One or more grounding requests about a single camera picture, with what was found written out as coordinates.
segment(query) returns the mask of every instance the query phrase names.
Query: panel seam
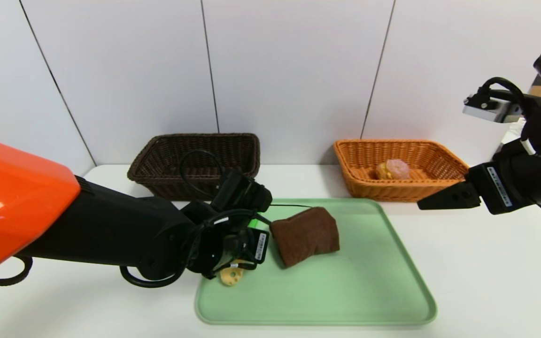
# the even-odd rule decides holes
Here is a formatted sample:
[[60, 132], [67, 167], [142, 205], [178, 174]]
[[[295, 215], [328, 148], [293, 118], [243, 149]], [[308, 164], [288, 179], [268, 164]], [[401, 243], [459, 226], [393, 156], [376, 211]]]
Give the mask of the panel seam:
[[387, 28], [385, 30], [385, 38], [384, 38], [383, 45], [381, 47], [381, 54], [379, 55], [379, 63], [377, 64], [377, 70], [375, 71], [375, 79], [373, 79], [373, 88], [371, 89], [371, 96], [369, 97], [369, 104], [367, 105], [367, 113], [364, 116], [363, 130], [360, 132], [360, 138], [363, 138], [364, 128], [367, 125], [367, 118], [369, 117], [369, 110], [371, 109], [371, 100], [373, 100], [375, 86], [377, 85], [377, 78], [379, 77], [379, 69], [381, 69], [381, 62], [383, 60], [383, 55], [385, 51], [385, 44], [387, 43], [387, 37], [389, 35], [389, 27], [391, 26], [391, 19], [394, 16], [395, 2], [397, 2], [397, 0], [394, 0], [393, 3], [391, 4], [391, 11], [389, 12], [389, 21], [387, 22]]
[[51, 79], [54, 80], [54, 85], [58, 90], [58, 93], [60, 94], [60, 98], [62, 98], [62, 102], [64, 102], [64, 106], [66, 107], [66, 111], [68, 111], [68, 114], [70, 115], [70, 119], [72, 120], [73, 124], [75, 125], [75, 128], [77, 129], [77, 132], [79, 133], [79, 137], [81, 137], [82, 143], [85, 145], [86, 152], [88, 152], [89, 157], [91, 158], [91, 161], [93, 162], [93, 165], [97, 167], [97, 162], [93, 158], [93, 154], [91, 154], [91, 151], [89, 150], [88, 145], [86, 145], [85, 138], [83, 137], [81, 133], [81, 129], [79, 129], [79, 126], [77, 125], [77, 122], [75, 121], [74, 116], [72, 115], [70, 108], [68, 107], [68, 103], [66, 103], [66, 99], [64, 98], [64, 94], [62, 94], [62, 90], [60, 90], [60, 86], [58, 86], [58, 81], [56, 81], [54, 77], [54, 73], [51, 71], [51, 67], [49, 67], [49, 63], [47, 62], [47, 59], [45, 58], [45, 54], [43, 54], [43, 49], [41, 48], [41, 44], [39, 44], [39, 39], [37, 39], [37, 35], [35, 34], [35, 30], [32, 28], [31, 21], [28, 19], [28, 15], [26, 13], [26, 9], [24, 9], [24, 4], [22, 3], [22, 0], [19, 0], [20, 7], [22, 7], [22, 13], [24, 13], [24, 17], [26, 18], [26, 22], [28, 23], [28, 27], [31, 29], [32, 36], [35, 38], [35, 42], [37, 43], [37, 47], [39, 48], [39, 52], [41, 53], [41, 57], [43, 57], [43, 61], [45, 62], [45, 66], [47, 66], [47, 70], [49, 71], [49, 75], [51, 75]]
[[218, 109], [216, 107], [216, 92], [214, 91], [214, 78], [212, 77], [212, 61], [210, 60], [210, 47], [208, 45], [208, 30], [206, 29], [206, 15], [204, 15], [204, 0], [200, 0], [201, 19], [204, 23], [204, 38], [206, 39], [206, 52], [208, 53], [208, 69], [210, 70], [210, 83], [212, 84], [212, 100], [214, 101], [214, 114], [216, 115], [216, 131], [221, 132], [221, 125], [218, 122]]

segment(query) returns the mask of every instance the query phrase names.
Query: orange wicker basket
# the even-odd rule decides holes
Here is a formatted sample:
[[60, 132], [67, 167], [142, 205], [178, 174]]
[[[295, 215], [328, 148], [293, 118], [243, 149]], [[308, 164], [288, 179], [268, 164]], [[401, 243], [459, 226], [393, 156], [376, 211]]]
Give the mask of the orange wicker basket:
[[[439, 143], [421, 139], [342, 139], [335, 153], [350, 195], [377, 201], [415, 202], [461, 180], [469, 167]], [[410, 180], [378, 180], [376, 167], [400, 159]]]

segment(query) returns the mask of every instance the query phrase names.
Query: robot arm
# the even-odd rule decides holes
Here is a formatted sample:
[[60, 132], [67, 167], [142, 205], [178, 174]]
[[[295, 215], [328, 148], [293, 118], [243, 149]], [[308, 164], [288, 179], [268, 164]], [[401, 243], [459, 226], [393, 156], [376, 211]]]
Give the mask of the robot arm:
[[[237, 171], [224, 169], [212, 203], [178, 210], [159, 197], [138, 199], [87, 182], [66, 167], [0, 144], [0, 263], [15, 255], [24, 271], [32, 257], [117, 265], [131, 284], [160, 287], [185, 269], [213, 278], [234, 259], [254, 269], [260, 238], [247, 227], [268, 209], [271, 193]], [[137, 267], [147, 280], [131, 275]]]
[[[541, 56], [534, 67], [541, 75]], [[500, 84], [508, 91], [491, 90]], [[464, 113], [492, 122], [526, 124], [521, 137], [504, 144], [487, 163], [469, 169], [464, 182], [418, 202], [420, 209], [462, 209], [479, 206], [479, 196], [496, 215], [528, 205], [541, 205], [541, 98], [523, 94], [506, 79], [494, 77], [464, 100]]]

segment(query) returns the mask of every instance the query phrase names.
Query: label sticker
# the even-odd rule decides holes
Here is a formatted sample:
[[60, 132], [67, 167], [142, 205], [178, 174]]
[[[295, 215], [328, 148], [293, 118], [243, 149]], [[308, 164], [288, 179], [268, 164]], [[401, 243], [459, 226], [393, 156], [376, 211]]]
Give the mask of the label sticker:
[[258, 237], [258, 246], [256, 247], [256, 258], [258, 261], [262, 259], [262, 254], [264, 253], [264, 243], [266, 242], [266, 233], [260, 233]]
[[504, 185], [502, 184], [502, 181], [500, 181], [500, 177], [498, 177], [498, 174], [496, 174], [496, 169], [494, 169], [494, 167], [487, 167], [487, 171], [488, 173], [490, 173], [490, 177], [492, 178], [496, 189], [498, 189], [498, 192], [500, 193], [500, 198], [504, 202], [504, 205], [507, 207], [513, 206], [513, 202], [510, 201], [510, 197], [506, 193]]

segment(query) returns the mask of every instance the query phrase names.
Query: orange cover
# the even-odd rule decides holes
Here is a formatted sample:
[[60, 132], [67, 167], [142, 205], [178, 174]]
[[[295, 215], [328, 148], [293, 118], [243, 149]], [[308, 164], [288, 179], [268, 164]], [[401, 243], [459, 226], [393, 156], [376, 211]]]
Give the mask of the orange cover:
[[0, 263], [41, 236], [80, 190], [64, 165], [0, 143]]

